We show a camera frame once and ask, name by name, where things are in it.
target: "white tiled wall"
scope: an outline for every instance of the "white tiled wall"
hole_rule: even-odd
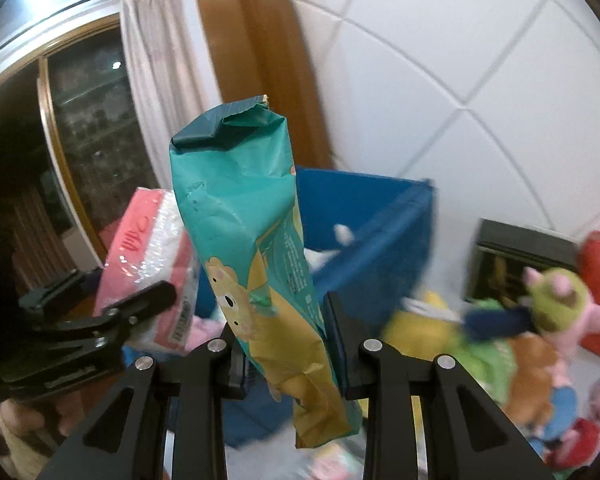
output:
[[[600,228],[600,23],[584,0],[294,0],[338,168],[432,178],[429,285],[478,218]]]

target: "pink stuffed toy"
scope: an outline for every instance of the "pink stuffed toy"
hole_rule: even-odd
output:
[[[600,333],[600,305],[594,303],[580,277],[566,269],[541,274],[525,267],[523,281],[532,297],[534,325],[558,352],[558,362],[551,370],[553,386],[571,386],[568,369],[580,340],[589,333]]]
[[[587,417],[576,420],[560,438],[557,447],[547,459],[554,469],[579,467],[590,463],[600,452],[600,380],[589,395]]]

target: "brown stuffed animal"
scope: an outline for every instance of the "brown stuffed animal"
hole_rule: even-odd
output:
[[[555,365],[558,355],[551,344],[536,334],[523,334],[509,343],[518,370],[511,380],[509,402],[503,411],[517,426],[542,426],[554,416],[552,376],[547,367]]]

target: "plastic wrap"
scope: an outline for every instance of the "plastic wrap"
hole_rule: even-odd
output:
[[[136,327],[128,344],[142,351],[184,354],[219,335],[222,323],[194,315],[200,263],[173,191],[138,188],[113,238],[94,314],[160,280],[176,287],[175,304]]]
[[[279,480],[362,480],[365,442],[362,437],[360,446],[357,440],[357,436],[340,439],[318,448]]]

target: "glass door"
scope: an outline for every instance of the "glass door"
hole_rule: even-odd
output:
[[[104,260],[136,187],[157,187],[131,99],[120,29],[43,58],[40,75],[59,173],[84,233]]]
[[[37,78],[31,63],[0,85],[0,304],[99,264],[75,237],[46,148]]]

